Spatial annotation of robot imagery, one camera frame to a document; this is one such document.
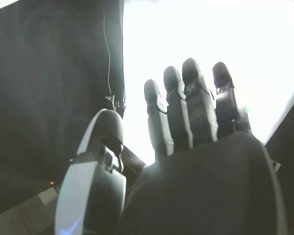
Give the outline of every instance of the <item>dark fabric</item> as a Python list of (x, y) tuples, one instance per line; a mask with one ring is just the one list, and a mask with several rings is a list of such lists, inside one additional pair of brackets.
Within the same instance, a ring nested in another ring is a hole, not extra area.
[(236, 133), (145, 168), (118, 234), (287, 234), (265, 148), (252, 135)]
[[(102, 2), (110, 85), (122, 100), (123, 16), (119, 0)], [(62, 181), (89, 121), (108, 106), (107, 74), (99, 0), (21, 0), (0, 10), (0, 213)]]

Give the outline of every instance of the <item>white cable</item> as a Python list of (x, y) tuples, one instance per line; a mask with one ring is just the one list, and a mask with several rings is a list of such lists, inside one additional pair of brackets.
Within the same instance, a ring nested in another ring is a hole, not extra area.
[(106, 42), (106, 46), (107, 46), (107, 50), (108, 50), (108, 54), (109, 54), (109, 67), (108, 67), (108, 87), (109, 87), (109, 92), (111, 93), (111, 88), (110, 88), (110, 63), (111, 63), (111, 56), (110, 56), (110, 50), (109, 50), (109, 46), (107, 43), (107, 38), (106, 38), (106, 31), (105, 31), (105, 22), (106, 22), (106, 15), (104, 13), (103, 10), (103, 4), (102, 4), (102, 0), (100, 0), (101, 2), (101, 9), (102, 9), (102, 13), (103, 13), (103, 34), (104, 34), (104, 40)]

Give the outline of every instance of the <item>black backdrop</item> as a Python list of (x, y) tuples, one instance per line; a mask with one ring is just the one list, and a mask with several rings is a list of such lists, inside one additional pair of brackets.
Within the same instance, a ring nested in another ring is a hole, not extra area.
[(124, 97), (123, 1), (21, 0), (0, 10), (0, 213), (61, 182), (110, 85)]

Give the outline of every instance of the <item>white ceiling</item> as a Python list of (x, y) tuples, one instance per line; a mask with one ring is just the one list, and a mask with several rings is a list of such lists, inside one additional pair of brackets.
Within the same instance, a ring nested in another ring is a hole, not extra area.
[(294, 0), (125, 0), (125, 144), (154, 162), (144, 83), (161, 87), (163, 71), (197, 60), (211, 90), (211, 69), (229, 68), (245, 98), (253, 134), (270, 138), (294, 93)]

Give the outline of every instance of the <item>hanging cord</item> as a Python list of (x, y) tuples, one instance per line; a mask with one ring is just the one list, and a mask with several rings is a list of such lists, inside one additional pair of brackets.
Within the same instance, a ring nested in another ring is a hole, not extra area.
[(106, 23), (106, 15), (104, 13), (104, 9), (103, 9), (103, 4), (102, 4), (102, 0), (100, 0), (101, 3), (101, 9), (102, 9), (102, 13), (103, 13), (103, 34), (104, 34), (104, 40), (106, 42), (106, 46), (107, 46), (107, 50), (108, 50), (108, 54), (109, 54), (109, 67), (108, 67), (108, 87), (109, 87), (109, 92), (111, 95), (111, 87), (110, 87), (110, 64), (111, 64), (111, 56), (110, 56), (110, 50), (109, 50), (109, 46), (107, 43), (107, 38), (106, 38), (106, 31), (105, 31), (105, 23)]

